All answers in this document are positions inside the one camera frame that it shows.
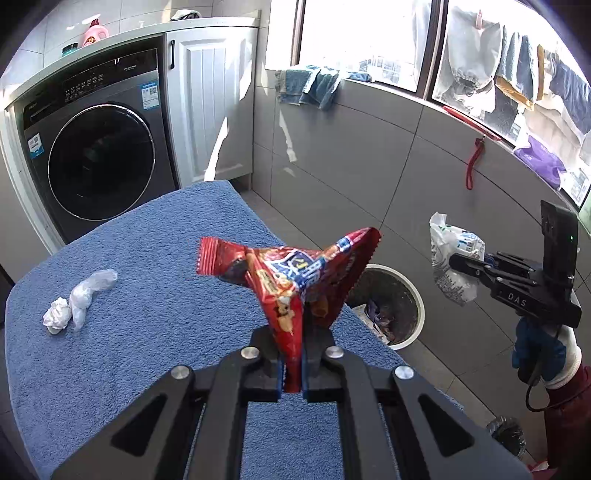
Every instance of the red sleeve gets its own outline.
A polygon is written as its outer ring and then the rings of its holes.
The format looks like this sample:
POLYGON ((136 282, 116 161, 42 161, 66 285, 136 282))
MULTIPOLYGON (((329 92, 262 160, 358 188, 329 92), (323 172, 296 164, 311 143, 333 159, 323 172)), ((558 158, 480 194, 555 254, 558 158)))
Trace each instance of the red sleeve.
POLYGON ((563 405, 544 412, 550 468, 561 465, 576 445, 585 424, 591 419, 590 387, 591 368, 581 366, 565 386, 547 390, 550 405, 568 400, 563 405))

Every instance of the detergent bottle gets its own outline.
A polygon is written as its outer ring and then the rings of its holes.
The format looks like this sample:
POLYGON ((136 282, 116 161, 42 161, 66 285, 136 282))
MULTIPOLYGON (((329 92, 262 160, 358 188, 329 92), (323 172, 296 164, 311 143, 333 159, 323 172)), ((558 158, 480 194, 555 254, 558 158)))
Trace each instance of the detergent bottle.
POLYGON ((105 27, 103 27, 102 25, 99 25, 99 19, 95 18, 92 21, 92 23, 90 24, 90 27, 88 28, 88 30, 86 30, 86 33, 84 34, 82 46, 86 47, 87 45, 90 45, 91 43, 98 42, 99 40, 103 40, 104 38, 107 38, 108 36, 109 36, 109 31, 105 27))

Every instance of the blue towel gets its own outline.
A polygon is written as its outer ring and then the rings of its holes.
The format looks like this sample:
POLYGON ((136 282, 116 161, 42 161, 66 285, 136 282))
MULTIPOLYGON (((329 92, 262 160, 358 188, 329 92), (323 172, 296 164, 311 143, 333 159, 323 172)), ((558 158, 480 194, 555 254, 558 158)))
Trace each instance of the blue towel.
POLYGON ((332 105, 341 79, 371 82, 369 73, 346 72, 315 65, 295 65, 275 72, 275 90, 281 103, 301 105, 308 103, 326 110, 332 105))
MULTIPOLYGON (((267 323, 251 290, 196 275, 197 240, 207 235, 282 244, 228 182, 200 183, 96 228, 12 289, 5 333, 12 408, 42 480, 170 368, 213 365, 267 323), (95 296, 82 330, 50 335, 41 320, 50 303, 103 268, 119 279, 95 296)), ((348 307, 332 330, 338 345, 369 364, 402 363, 348 307)), ((279 404, 249 406, 243 479, 337 480, 341 461, 335 405, 283 394, 279 404)))

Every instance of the hand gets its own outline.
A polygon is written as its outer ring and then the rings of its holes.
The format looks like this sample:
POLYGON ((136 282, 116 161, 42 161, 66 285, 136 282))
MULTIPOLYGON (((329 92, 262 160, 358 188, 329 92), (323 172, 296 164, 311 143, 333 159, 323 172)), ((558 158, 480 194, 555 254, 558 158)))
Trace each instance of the hand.
POLYGON ((532 352, 539 350, 543 358, 541 375, 549 390, 566 385, 579 369, 582 357, 573 329, 560 326, 555 339, 557 329, 556 325, 539 325, 522 317, 515 329, 517 341, 511 358, 513 368, 519 368, 531 360, 532 352))

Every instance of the crumpled tissue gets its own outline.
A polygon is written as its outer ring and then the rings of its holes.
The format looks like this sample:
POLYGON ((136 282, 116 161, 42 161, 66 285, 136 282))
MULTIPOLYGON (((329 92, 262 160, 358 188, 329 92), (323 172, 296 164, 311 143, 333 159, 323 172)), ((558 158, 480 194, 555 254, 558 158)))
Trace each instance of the crumpled tissue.
POLYGON ((68 301, 59 297, 51 302, 51 307, 43 315, 43 325, 52 335, 60 333, 70 321, 72 309, 68 306, 68 301))

